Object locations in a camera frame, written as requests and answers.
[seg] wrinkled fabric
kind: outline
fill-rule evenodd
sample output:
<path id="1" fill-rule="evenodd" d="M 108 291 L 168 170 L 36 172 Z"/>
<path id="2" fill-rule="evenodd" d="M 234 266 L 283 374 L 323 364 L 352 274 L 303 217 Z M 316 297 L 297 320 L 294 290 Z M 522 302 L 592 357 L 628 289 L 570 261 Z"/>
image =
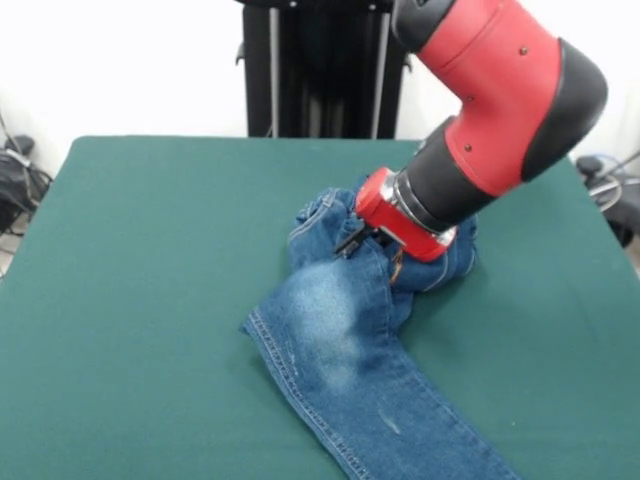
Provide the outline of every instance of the wrinkled fabric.
<path id="1" fill-rule="evenodd" d="M 476 219 L 448 252 L 418 262 L 373 239 L 348 259 L 334 247 L 359 225 L 353 190 L 330 188 L 300 210 L 291 276 L 242 326 L 284 397 L 354 479 L 516 479 L 409 357 L 398 329 L 416 293 L 464 277 Z"/>

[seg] green table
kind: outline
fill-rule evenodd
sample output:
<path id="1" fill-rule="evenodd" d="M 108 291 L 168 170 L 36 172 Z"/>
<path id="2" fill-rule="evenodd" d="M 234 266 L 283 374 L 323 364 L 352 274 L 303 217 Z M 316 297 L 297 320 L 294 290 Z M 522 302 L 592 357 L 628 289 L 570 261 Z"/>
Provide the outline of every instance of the green table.
<path id="1" fill-rule="evenodd" d="M 0 478 L 342 478 L 237 328 L 298 209 L 415 146 L 77 141 L 0 287 Z M 407 347 L 525 478 L 638 478 L 640 289 L 577 175 L 479 227 L 479 267 L 420 298 Z"/>

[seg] blue jeans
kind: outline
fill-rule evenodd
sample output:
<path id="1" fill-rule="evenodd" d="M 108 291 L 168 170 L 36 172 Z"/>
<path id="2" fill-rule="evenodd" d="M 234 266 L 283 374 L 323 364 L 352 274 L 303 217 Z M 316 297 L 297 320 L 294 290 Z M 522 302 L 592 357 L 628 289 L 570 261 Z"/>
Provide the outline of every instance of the blue jeans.
<path id="1" fill-rule="evenodd" d="M 414 295 L 465 276 L 475 218 L 432 263 L 368 239 L 350 258 L 354 190 L 328 189 L 289 237 L 292 275 L 242 331 L 298 415 L 354 479 L 516 479 L 516 474 L 418 370 L 398 339 Z"/>

